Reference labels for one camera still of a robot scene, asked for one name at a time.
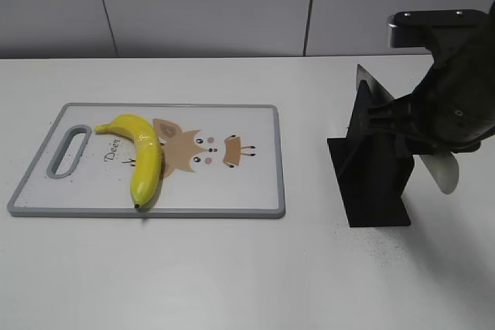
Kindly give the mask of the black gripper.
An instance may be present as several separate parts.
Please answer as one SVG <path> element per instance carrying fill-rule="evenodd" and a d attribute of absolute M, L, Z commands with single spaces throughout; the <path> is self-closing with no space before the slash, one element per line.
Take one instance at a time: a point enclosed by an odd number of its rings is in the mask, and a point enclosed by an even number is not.
<path fill-rule="evenodd" d="M 398 99 L 367 110 L 368 127 L 401 135 L 401 157 L 474 152 L 494 135 L 494 25 L 473 32 L 445 65 Z"/>

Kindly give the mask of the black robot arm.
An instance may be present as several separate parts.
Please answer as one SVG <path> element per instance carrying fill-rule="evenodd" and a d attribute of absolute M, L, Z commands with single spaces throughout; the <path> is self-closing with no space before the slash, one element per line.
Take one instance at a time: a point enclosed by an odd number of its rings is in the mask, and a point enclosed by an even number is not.
<path fill-rule="evenodd" d="M 453 152 L 494 135 L 494 12 L 403 11 L 391 17 L 391 46 L 424 47 L 433 63 L 408 95 L 369 109 L 370 128 Z"/>

